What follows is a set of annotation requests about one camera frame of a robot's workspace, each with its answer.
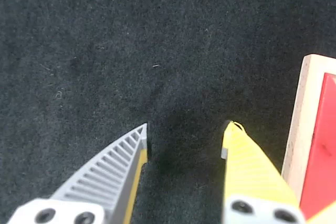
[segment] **screw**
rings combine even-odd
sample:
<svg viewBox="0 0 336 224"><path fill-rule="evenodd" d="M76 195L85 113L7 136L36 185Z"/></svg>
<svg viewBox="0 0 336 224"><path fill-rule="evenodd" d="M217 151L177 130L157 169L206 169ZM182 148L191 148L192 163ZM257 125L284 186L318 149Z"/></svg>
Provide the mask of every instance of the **screw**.
<svg viewBox="0 0 336 224"><path fill-rule="evenodd" d="M40 211L37 216L35 217L36 223L47 223L52 220L55 216L56 211L52 208L47 208Z"/></svg>
<svg viewBox="0 0 336 224"><path fill-rule="evenodd" d="M91 212L82 212L75 218L75 224L92 224L95 215Z"/></svg>

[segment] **dark felt background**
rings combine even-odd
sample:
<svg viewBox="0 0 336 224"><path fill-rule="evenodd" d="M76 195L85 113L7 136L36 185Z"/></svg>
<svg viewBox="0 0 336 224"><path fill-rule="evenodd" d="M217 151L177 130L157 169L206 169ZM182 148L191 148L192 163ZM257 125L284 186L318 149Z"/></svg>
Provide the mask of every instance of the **dark felt background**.
<svg viewBox="0 0 336 224"><path fill-rule="evenodd" d="M150 121L132 223L218 223L225 119L280 169L336 0L0 0L0 222Z"/></svg>

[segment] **light wood edge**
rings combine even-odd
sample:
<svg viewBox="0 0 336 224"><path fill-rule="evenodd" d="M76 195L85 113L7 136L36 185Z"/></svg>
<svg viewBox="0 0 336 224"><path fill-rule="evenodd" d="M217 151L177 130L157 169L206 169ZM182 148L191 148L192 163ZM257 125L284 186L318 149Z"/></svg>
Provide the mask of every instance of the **light wood edge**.
<svg viewBox="0 0 336 224"><path fill-rule="evenodd" d="M336 74L336 59L304 57L287 140L282 176L301 200L324 73Z"/></svg>

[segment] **red panel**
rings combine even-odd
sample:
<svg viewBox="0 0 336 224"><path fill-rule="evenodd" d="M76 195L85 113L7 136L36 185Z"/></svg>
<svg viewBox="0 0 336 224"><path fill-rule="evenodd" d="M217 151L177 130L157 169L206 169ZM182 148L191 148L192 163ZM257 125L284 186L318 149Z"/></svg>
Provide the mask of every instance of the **red panel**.
<svg viewBox="0 0 336 224"><path fill-rule="evenodd" d="M336 200L336 76L325 74L300 208L305 217Z"/></svg>

